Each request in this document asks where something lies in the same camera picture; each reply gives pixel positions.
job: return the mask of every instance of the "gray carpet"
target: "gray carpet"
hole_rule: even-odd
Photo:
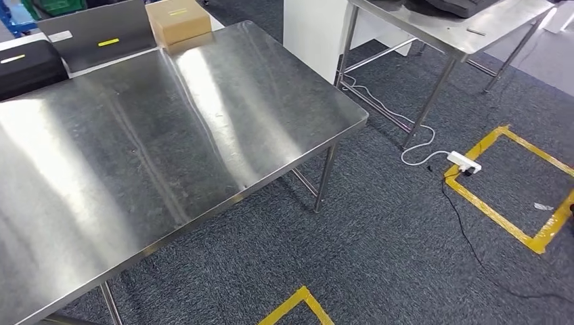
[[[224,24],[253,20],[280,40],[282,3],[211,0],[208,9]],[[351,61],[381,48],[367,43]],[[477,60],[500,65],[488,55]],[[352,75],[414,116],[444,63],[428,49],[386,56]],[[574,98],[517,70],[483,95],[487,82],[472,67],[457,67],[426,120],[437,130],[434,144],[408,159],[434,150],[464,153],[493,128],[511,124],[574,165]],[[574,324],[574,305],[518,298],[488,280],[522,295],[574,300],[571,219],[539,256],[447,188],[483,271],[441,193],[447,161],[403,165],[397,144],[404,133],[370,112],[368,126],[341,144],[322,213],[311,212],[309,193],[292,175],[273,182],[112,279],[125,324],[256,324],[302,285],[336,324]],[[508,140],[479,162],[485,170],[460,183],[528,234],[549,218],[533,203],[557,207],[574,188],[571,177]],[[321,164],[318,157],[302,170],[317,180]],[[61,313],[111,324],[97,291]],[[300,305],[278,324],[318,321]]]

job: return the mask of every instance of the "green crate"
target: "green crate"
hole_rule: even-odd
[[[84,0],[22,0],[22,4],[35,20],[86,9]]]

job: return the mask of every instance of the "white panel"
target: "white panel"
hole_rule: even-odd
[[[283,46],[333,82],[350,19],[347,0],[284,0]],[[406,32],[360,10],[352,47],[372,39],[394,46],[408,38]],[[409,48],[400,53],[406,55]]]

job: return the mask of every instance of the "floor marking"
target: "floor marking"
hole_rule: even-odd
[[[291,297],[283,302],[279,307],[273,310],[266,318],[259,322],[259,325],[273,325],[281,317],[285,316],[291,309],[295,308],[301,301],[304,301],[311,311],[319,318],[322,325],[334,325],[329,315],[321,308],[321,305],[315,299],[306,286],[300,287]]]
[[[484,139],[482,139],[479,143],[477,143],[474,147],[472,147],[472,149],[470,149],[465,156],[469,159],[475,160],[484,151],[486,151],[488,147],[492,146],[492,144],[494,144],[494,142],[501,135],[505,135],[514,142],[520,144],[522,147],[528,149],[530,152],[536,154],[540,158],[548,161],[555,167],[559,168],[561,171],[564,171],[566,174],[570,175],[571,177],[574,177],[574,169],[558,161],[556,158],[550,156],[544,151],[536,148],[523,138],[517,136],[515,133],[511,132],[511,130],[508,129],[508,125],[504,127],[497,127],[496,129],[494,129],[491,133],[485,136]],[[492,219],[494,222],[498,223],[498,225],[503,227],[516,239],[520,240],[520,242],[522,242],[525,246],[527,246],[532,251],[538,254],[544,253],[545,251],[544,248],[546,247],[546,245],[548,245],[548,243],[558,233],[558,231],[564,225],[564,223],[566,223],[566,220],[569,218],[571,214],[570,204],[574,204],[574,190],[572,190],[570,191],[568,197],[566,197],[566,200],[564,200],[564,202],[560,204],[560,206],[557,208],[557,210],[554,212],[551,218],[546,222],[546,224],[542,227],[542,229],[538,232],[538,234],[536,234],[536,236],[532,238],[526,235],[522,230],[518,229],[510,221],[506,220],[494,209],[489,207],[480,198],[476,197],[473,193],[464,188],[464,186],[460,185],[460,183],[456,181],[456,177],[458,177],[458,175],[459,175],[458,166],[453,165],[445,173],[446,184],[448,184],[448,186],[450,186],[462,197],[467,199],[475,207],[479,208],[479,210],[481,210],[484,214],[490,217],[490,219]]]

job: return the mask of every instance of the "black case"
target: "black case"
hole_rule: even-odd
[[[58,51],[48,41],[0,51],[0,62],[0,101],[68,79]]]
[[[462,18],[470,18],[499,0],[426,0],[431,5]]]

